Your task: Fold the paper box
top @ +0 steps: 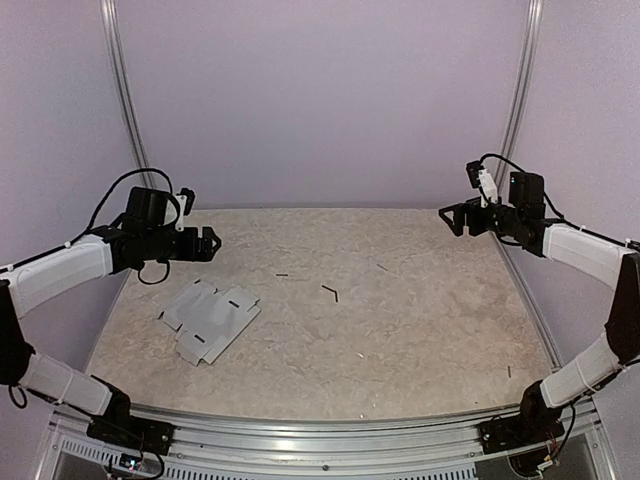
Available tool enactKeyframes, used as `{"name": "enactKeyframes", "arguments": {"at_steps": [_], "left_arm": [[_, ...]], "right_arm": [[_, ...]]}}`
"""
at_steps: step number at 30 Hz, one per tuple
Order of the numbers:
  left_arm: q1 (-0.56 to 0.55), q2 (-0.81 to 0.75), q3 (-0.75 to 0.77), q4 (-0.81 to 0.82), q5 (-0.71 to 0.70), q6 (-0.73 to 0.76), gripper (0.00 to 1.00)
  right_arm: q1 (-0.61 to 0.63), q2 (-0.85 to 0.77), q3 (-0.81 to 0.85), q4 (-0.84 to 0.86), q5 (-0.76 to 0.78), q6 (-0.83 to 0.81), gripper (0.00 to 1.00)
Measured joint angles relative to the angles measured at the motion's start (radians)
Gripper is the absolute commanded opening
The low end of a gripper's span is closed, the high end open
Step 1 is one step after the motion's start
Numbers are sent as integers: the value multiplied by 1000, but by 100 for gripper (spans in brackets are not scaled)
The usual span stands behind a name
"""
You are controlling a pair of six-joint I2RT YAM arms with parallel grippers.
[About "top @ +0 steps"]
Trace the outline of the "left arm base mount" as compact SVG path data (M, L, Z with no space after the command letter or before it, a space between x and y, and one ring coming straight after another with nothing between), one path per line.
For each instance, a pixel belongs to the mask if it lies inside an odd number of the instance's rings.
M102 418L93 419L87 427L88 437L123 448L166 456L172 444L175 426L158 420L131 417L125 426Z

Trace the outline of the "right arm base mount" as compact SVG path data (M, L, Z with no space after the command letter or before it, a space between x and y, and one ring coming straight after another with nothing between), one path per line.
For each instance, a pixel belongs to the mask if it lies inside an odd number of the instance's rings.
M525 426L519 415L494 417L477 426L484 454L513 450L559 438L565 434L560 421Z

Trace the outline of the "white paper box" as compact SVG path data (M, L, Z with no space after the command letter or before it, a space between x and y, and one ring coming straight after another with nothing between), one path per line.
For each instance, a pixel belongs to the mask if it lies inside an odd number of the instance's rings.
M175 332L183 360L211 365L260 314L259 301L241 287L219 290L197 280L159 308L159 319Z

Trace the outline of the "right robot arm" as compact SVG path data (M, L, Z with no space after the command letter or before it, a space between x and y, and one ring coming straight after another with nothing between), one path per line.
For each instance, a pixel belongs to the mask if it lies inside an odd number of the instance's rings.
M547 305L566 313L577 326L585 314L593 338L579 334L573 357L546 378L528 387L513 419L511 433L523 444L535 442L556 422L561 411L583 395L598 392L639 357L639 249L549 217L544 179L516 171L510 192L501 199L489 170L479 162L467 167L478 196L440 209L440 217L456 236L496 238L552 266Z

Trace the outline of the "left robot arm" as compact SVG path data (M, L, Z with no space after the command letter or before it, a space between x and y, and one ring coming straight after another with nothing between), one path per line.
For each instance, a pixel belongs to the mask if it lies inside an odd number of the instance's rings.
M210 227L187 227L195 194L144 187L131 189L126 208L113 222L89 226L77 239L1 270L1 383L38 393L90 416L121 445L140 434L137 418L113 405L114 387L29 344L20 321L49 300L87 282L125 270L141 271L149 261L208 263L222 246Z

